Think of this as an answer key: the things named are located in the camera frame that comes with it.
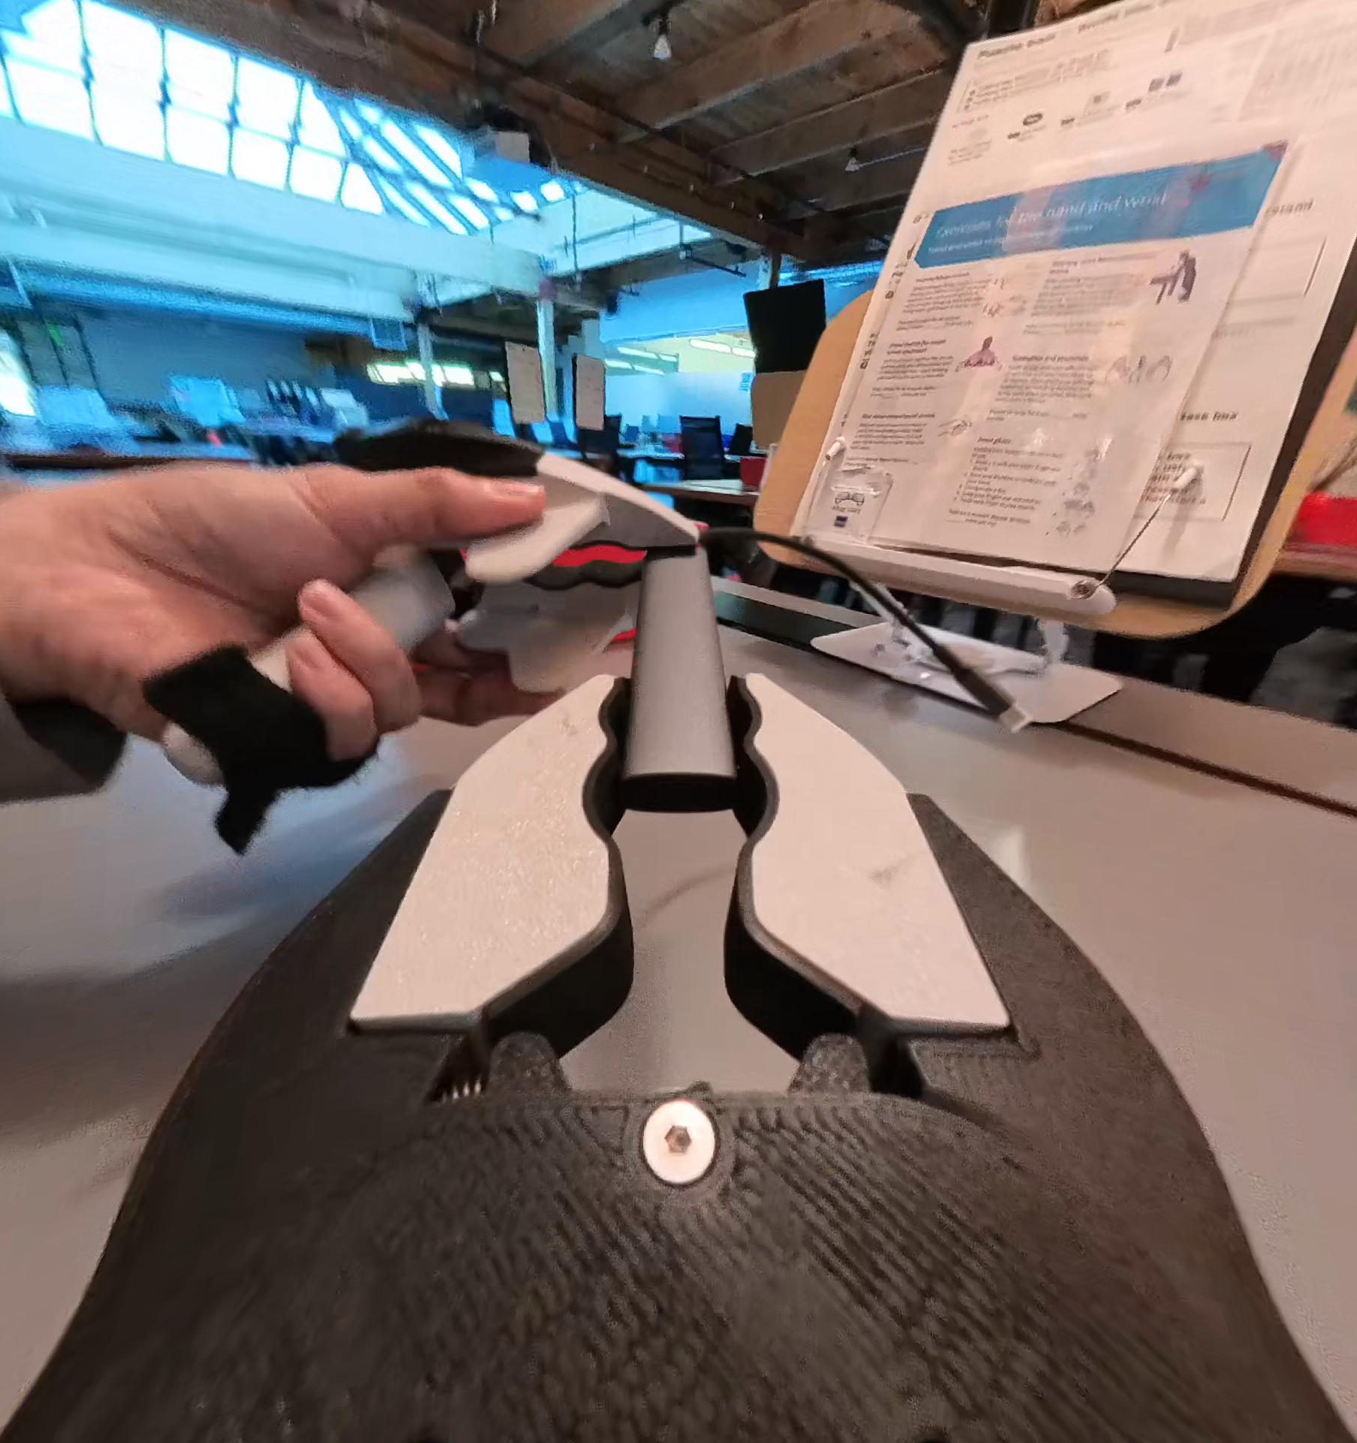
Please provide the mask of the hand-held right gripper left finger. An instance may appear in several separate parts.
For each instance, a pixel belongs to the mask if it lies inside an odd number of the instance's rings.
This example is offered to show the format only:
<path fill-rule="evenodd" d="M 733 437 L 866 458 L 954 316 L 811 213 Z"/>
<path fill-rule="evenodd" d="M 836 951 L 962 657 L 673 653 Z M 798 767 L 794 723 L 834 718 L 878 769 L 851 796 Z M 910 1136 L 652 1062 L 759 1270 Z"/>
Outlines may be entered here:
<path fill-rule="evenodd" d="M 595 676 L 454 787 L 352 1004 L 362 1033 L 454 1033 L 557 1054 L 629 997 L 633 926 L 616 825 L 629 681 Z"/>

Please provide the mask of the small clear packet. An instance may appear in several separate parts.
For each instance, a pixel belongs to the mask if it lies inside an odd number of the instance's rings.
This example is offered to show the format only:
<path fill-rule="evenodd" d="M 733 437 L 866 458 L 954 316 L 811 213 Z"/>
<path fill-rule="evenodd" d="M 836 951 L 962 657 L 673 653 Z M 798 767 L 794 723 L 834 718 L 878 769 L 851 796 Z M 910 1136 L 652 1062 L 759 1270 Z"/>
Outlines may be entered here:
<path fill-rule="evenodd" d="M 893 471 L 886 467 L 842 464 L 824 477 L 813 506 L 813 532 L 866 540 L 880 521 Z"/>

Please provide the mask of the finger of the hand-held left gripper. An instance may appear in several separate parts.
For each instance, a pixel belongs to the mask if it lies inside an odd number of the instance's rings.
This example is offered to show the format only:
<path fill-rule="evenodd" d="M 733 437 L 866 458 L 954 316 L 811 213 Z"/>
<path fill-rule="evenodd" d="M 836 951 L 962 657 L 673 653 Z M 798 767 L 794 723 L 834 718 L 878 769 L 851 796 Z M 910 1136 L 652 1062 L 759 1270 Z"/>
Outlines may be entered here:
<path fill-rule="evenodd" d="M 473 653 L 507 658 L 522 693 L 559 693 L 616 637 L 633 632 L 643 563 L 549 565 L 486 584 L 457 622 Z"/>
<path fill-rule="evenodd" d="M 545 488 L 545 513 L 538 534 L 549 555 L 585 544 L 626 550 L 694 550 L 700 528 L 641 486 L 570 456 L 543 454 L 538 479 Z"/>

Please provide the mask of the wooden document stand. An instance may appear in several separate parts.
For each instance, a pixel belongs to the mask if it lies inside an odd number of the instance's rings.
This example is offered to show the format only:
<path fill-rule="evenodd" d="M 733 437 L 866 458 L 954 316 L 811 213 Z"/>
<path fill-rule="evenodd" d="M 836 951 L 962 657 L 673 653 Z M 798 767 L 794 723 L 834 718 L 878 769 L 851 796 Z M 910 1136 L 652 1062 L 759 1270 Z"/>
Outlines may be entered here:
<path fill-rule="evenodd" d="M 903 219 L 905 209 L 889 242 L 887 259 L 897 249 L 895 240 L 903 230 Z M 830 538 L 811 536 L 807 532 L 807 511 L 813 498 L 813 475 L 817 464 L 824 458 L 834 408 L 842 400 L 851 360 L 865 335 L 870 297 L 884 278 L 884 269 L 868 297 L 845 309 L 830 324 L 821 347 L 815 351 L 805 383 L 765 475 L 757 511 L 761 530 L 794 536 L 798 542 L 822 550 L 824 555 L 840 555 L 851 567 L 874 574 L 897 590 L 926 592 L 954 601 L 1010 609 L 1019 615 L 1052 616 L 1130 636 L 1161 637 L 1166 634 L 1195 632 L 1239 609 L 1256 592 L 1275 567 L 1274 551 L 1281 544 L 1283 532 L 1295 513 L 1295 506 L 1285 498 L 1287 488 L 1300 485 L 1302 475 L 1316 467 L 1312 462 L 1302 460 L 1312 429 L 1319 414 L 1323 414 L 1329 397 L 1335 399 L 1337 406 L 1342 406 L 1346 391 L 1352 385 L 1352 379 L 1337 378 L 1342 372 L 1346 353 L 1304 439 L 1298 462 L 1277 494 L 1277 506 L 1254 536 L 1256 546 L 1249 563 L 1241 569 L 1237 586 L 1170 588 L 1157 584 L 1153 574 L 1128 572 L 1126 569 L 1128 553 L 1155 527 L 1165 506 L 1197 485 L 1203 475 L 1201 465 L 1168 467 L 1166 454 L 1172 448 L 1172 435 L 1140 502 L 1136 523 L 1123 544 L 1119 559 L 1102 572 L 1071 572 L 1023 567 L 1019 563 L 975 563 L 958 559 L 956 555 L 916 553 L 851 542 L 847 538 L 832 542 Z M 1346 351 L 1350 349 L 1357 349 L 1354 335 Z"/>

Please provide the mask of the grey desk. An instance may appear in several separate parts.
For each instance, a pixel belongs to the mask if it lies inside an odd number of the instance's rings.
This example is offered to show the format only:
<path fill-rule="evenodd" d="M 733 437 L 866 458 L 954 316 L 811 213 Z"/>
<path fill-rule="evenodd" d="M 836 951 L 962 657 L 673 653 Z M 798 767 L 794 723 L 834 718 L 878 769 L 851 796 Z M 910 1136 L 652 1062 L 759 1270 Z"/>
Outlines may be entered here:
<path fill-rule="evenodd" d="M 1357 735 L 1138 681 L 1079 729 L 1008 735 L 746 632 L 725 658 L 939 802 L 1123 995 L 1357 1434 Z M 236 989 L 507 729 L 410 729 L 278 808 L 247 855 L 148 744 L 92 796 L 0 808 L 0 1431 Z"/>

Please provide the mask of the cardboard box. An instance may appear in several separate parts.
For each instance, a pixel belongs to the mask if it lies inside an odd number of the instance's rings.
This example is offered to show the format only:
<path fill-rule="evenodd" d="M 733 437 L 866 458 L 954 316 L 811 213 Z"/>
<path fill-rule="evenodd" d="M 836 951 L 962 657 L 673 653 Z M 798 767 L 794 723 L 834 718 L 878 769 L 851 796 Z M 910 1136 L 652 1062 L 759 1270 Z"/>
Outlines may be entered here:
<path fill-rule="evenodd" d="M 780 441 L 805 378 L 803 368 L 756 372 L 750 385 L 754 448 L 767 450 Z"/>

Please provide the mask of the dark grey usb hub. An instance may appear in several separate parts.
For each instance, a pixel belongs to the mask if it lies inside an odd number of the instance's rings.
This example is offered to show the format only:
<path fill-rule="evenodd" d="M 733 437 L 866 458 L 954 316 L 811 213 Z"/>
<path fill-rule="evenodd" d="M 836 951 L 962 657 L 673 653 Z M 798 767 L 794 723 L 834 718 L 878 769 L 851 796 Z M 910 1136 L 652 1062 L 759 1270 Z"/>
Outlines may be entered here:
<path fill-rule="evenodd" d="M 712 572 L 700 550 L 643 567 L 620 798 L 649 813 L 731 809 L 738 783 Z"/>

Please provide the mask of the person's left hand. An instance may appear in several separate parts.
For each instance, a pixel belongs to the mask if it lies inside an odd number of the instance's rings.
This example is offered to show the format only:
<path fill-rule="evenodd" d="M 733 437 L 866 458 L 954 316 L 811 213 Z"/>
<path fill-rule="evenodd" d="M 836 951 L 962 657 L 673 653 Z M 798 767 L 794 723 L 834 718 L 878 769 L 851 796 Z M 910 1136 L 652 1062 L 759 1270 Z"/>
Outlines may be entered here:
<path fill-rule="evenodd" d="M 350 762 L 421 718 L 532 714 L 507 664 L 452 634 L 408 649 L 352 595 L 400 546 L 440 548 L 542 517 L 538 485 L 448 467 L 364 473 L 175 464 L 0 494 L 0 695 L 71 701 L 161 737 L 144 681 L 217 647 L 285 641 L 295 695 Z"/>

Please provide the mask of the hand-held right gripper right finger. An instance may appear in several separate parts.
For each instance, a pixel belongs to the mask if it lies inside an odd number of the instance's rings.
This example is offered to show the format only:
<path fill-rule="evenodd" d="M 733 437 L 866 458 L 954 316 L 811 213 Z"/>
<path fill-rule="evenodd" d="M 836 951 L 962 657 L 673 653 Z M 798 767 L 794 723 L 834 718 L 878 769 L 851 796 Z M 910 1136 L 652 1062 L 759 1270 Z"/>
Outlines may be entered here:
<path fill-rule="evenodd" d="M 735 815 L 727 989 L 786 1054 L 822 1035 L 897 1060 L 1014 1018 L 905 783 L 777 679 L 729 683 Z"/>

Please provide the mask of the black monitor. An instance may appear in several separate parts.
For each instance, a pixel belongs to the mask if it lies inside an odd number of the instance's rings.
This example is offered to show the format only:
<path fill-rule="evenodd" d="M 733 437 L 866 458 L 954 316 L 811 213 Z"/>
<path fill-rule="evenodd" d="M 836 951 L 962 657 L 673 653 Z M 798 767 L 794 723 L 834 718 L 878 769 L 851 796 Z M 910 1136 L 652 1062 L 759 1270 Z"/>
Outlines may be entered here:
<path fill-rule="evenodd" d="M 828 328 L 826 282 L 765 286 L 742 299 L 756 374 L 807 370 Z"/>

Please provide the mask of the person's left forearm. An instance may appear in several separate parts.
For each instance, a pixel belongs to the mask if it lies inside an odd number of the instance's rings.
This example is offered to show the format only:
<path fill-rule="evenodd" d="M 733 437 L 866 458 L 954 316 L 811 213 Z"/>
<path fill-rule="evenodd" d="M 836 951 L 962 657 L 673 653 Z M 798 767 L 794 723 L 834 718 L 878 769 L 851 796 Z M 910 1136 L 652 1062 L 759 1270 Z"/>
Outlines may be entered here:
<path fill-rule="evenodd" d="M 92 576 L 43 555 L 52 523 L 39 494 L 0 483 L 0 804 L 96 790 L 129 731 L 102 699 L 104 645 L 81 618 Z"/>

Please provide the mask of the white printed instruction sheet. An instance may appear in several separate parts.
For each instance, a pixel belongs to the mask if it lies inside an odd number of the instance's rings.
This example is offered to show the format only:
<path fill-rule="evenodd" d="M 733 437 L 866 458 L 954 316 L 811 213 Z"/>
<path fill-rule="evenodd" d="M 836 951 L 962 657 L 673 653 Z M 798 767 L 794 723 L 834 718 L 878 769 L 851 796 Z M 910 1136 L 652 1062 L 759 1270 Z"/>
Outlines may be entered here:
<path fill-rule="evenodd" d="M 1168 467 L 1203 475 L 1126 559 L 1170 588 L 1239 584 L 1357 328 L 1357 1 L 1111 3 L 970 45 L 905 205 L 1245 135 L 1289 148 L 1172 431 Z"/>

